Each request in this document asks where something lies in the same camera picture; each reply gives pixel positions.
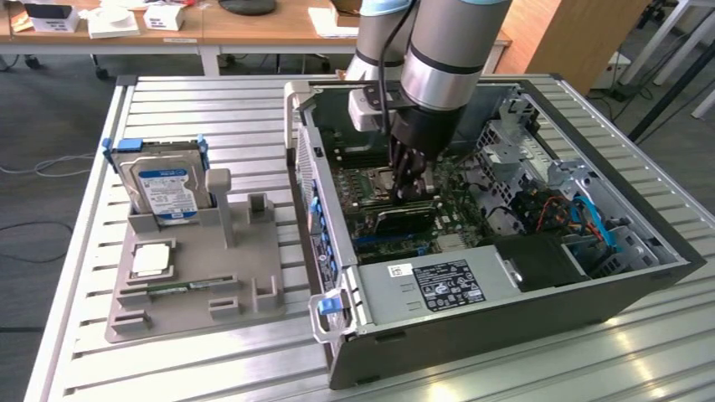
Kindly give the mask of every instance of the blue hard drive label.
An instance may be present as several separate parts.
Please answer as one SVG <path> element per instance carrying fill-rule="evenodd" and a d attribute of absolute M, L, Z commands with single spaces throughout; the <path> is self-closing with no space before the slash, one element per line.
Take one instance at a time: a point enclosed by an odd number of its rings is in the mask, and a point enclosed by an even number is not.
<path fill-rule="evenodd" d="M 154 215 L 163 219 L 185 219 L 195 215 L 195 199 L 186 188 L 185 169 L 138 172 L 141 189 Z"/>

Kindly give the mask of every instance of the power supply label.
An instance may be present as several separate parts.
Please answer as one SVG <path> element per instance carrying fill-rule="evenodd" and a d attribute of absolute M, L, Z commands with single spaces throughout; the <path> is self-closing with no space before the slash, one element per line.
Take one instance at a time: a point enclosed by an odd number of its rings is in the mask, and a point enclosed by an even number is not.
<path fill-rule="evenodd" d="M 414 267 L 412 274 L 422 293 L 424 303 L 432 312 L 485 300 L 465 260 Z"/>

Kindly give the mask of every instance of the side panel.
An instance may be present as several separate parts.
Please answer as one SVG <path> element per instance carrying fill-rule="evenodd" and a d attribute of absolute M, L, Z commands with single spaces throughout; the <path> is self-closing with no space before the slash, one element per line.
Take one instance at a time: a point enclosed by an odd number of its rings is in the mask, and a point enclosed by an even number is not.
<path fill-rule="evenodd" d="M 670 271 L 356 338 L 341 345 L 329 387 L 349 388 L 602 322 L 641 295 L 670 286 L 680 279 Z"/>

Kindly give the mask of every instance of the white table leg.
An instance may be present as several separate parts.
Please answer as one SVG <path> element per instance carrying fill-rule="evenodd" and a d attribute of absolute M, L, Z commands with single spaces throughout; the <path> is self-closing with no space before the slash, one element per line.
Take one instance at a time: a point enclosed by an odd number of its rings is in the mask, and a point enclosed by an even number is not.
<path fill-rule="evenodd" d="M 684 43 L 682 47 L 677 50 L 677 52 L 672 56 L 672 59 L 669 59 L 668 64 L 660 70 L 660 74 L 657 74 L 657 77 L 652 81 L 654 85 L 661 85 L 662 82 L 665 82 L 665 80 L 672 74 L 672 71 L 674 71 L 680 63 L 682 63 L 682 60 L 692 51 L 692 49 L 694 49 L 694 46 L 700 42 L 700 39 L 702 39 L 702 37 L 712 31 L 712 27 L 715 27 L 715 13 L 712 13 L 709 17 L 702 21 L 702 23 L 692 33 L 690 38 Z"/>
<path fill-rule="evenodd" d="M 637 55 L 636 61 L 629 65 L 628 69 L 621 75 L 621 78 L 617 80 L 621 84 L 628 84 L 633 77 L 637 74 L 637 71 L 640 71 L 640 68 L 645 64 L 645 61 L 648 61 L 649 56 L 652 56 L 653 52 L 657 49 L 657 46 L 662 42 L 662 39 L 668 35 L 669 30 L 674 26 L 677 20 L 682 16 L 684 11 L 690 6 L 690 0 L 680 0 L 680 3 L 677 3 L 677 6 L 672 10 L 672 13 L 668 16 L 668 19 L 665 19 L 662 26 L 657 30 L 656 34 L 652 36 L 652 39 L 649 40 L 648 44 L 642 48 L 642 51 Z"/>
<path fill-rule="evenodd" d="M 710 92 L 710 94 L 704 98 L 702 103 L 697 105 L 694 108 L 694 111 L 692 111 L 690 116 L 696 119 L 702 118 L 704 113 L 715 106 L 715 90 Z"/>
<path fill-rule="evenodd" d="M 198 46 L 198 54 L 201 55 L 202 74 L 211 77 L 218 76 L 218 60 L 221 50 L 217 46 Z"/>

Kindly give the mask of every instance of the black device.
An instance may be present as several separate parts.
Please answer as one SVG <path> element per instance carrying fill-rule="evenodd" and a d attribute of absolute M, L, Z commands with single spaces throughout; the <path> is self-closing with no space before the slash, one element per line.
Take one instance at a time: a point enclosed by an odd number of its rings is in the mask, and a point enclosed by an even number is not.
<path fill-rule="evenodd" d="M 276 0 L 222 0 L 223 10 L 238 15 L 265 15 L 276 9 Z"/>
<path fill-rule="evenodd" d="M 57 4 L 26 3 L 23 10 L 30 18 L 66 19 L 71 14 L 71 6 L 59 6 Z"/>

